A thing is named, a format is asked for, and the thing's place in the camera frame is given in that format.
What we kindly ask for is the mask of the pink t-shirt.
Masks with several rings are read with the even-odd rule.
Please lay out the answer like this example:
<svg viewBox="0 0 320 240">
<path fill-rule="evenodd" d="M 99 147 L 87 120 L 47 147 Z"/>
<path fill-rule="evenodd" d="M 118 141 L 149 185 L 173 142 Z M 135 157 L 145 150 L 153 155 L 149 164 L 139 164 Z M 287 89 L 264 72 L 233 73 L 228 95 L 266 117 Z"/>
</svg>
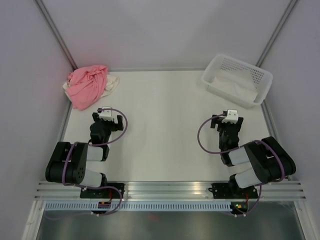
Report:
<svg viewBox="0 0 320 240">
<path fill-rule="evenodd" d="M 83 111 L 101 98 L 107 73 L 108 68 L 104 65 L 82 67 L 69 73 L 65 91 L 75 109 Z"/>
</svg>

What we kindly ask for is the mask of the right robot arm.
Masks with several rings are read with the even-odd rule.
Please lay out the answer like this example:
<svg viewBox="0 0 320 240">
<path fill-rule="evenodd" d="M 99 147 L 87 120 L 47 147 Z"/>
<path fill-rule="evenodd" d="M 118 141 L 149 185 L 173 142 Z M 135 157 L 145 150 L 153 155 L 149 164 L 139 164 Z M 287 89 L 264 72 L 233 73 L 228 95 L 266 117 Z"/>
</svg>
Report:
<svg viewBox="0 0 320 240">
<path fill-rule="evenodd" d="M 250 168 L 229 177 L 228 192 L 241 197 L 248 187 L 279 181 L 296 173 L 296 164 L 278 141 L 272 137 L 255 140 L 239 146 L 239 132 L 243 118 L 235 123 L 225 121 L 225 116 L 212 115 L 210 127 L 219 133 L 220 158 L 228 167 L 250 164 Z"/>
</svg>

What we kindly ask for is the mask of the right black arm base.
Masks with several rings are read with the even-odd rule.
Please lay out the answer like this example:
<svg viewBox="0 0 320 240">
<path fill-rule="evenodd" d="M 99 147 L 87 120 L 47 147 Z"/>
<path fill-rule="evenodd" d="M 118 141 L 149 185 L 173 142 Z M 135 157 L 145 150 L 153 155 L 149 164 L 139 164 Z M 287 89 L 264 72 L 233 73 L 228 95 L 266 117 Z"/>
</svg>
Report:
<svg viewBox="0 0 320 240">
<path fill-rule="evenodd" d="M 214 199 L 257 199 L 258 191 L 254 186 L 239 188 L 229 183 L 212 183 L 208 191 L 212 193 Z"/>
</svg>

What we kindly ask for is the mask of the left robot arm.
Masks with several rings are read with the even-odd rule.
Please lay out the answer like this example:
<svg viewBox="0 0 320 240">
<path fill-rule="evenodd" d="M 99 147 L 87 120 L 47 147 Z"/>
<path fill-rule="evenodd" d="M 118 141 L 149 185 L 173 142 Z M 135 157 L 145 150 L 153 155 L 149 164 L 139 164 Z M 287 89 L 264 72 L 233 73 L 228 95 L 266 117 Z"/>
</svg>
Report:
<svg viewBox="0 0 320 240">
<path fill-rule="evenodd" d="M 111 143 L 119 140 L 128 128 L 127 117 L 119 110 L 102 107 L 92 114 L 87 142 L 59 141 L 45 169 L 48 182 L 91 189 L 98 198 L 109 193 L 107 177 L 102 172 L 87 169 L 88 162 L 105 162 Z"/>
</svg>

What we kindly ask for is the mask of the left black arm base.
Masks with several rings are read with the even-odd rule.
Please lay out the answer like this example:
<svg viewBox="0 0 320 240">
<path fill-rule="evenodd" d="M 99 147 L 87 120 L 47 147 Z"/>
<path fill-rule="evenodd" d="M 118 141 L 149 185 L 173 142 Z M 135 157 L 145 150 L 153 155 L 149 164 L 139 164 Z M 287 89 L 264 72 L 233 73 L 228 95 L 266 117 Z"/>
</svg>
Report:
<svg viewBox="0 0 320 240">
<path fill-rule="evenodd" d="M 125 184 L 111 182 L 108 186 L 117 188 L 121 194 L 125 192 Z M 104 188 L 104 189 L 87 189 L 80 192 L 81 199 L 120 199 L 120 195 L 117 190 L 113 188 Z"/>
</svg>

